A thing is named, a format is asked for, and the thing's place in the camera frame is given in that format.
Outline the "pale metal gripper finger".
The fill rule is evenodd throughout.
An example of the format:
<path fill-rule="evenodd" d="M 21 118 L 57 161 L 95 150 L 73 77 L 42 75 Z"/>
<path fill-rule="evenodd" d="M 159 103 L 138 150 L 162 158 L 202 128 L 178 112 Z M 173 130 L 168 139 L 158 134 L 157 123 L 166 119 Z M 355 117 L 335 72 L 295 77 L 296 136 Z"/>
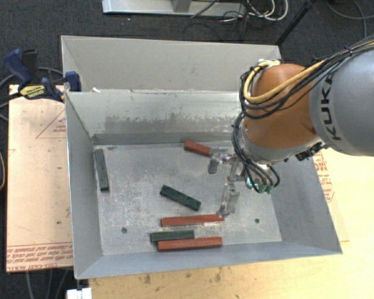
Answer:
<path fill-rule="evenodd" d="M 239 191 L 234 183 L 226 183 L 223 189 L 221 205 L 216 211 L 219 217 L 226 217 L 234 214 L 236 210 L 237 200 L 239 199 Z"/>
<path fill-rule="evenodd" d="M 233 155 L 229 153 L 228 148 L 211 148 L 209 153 L 209 174 L 216 174 L 219 164 L 230 164 L 233 160 Z"/>

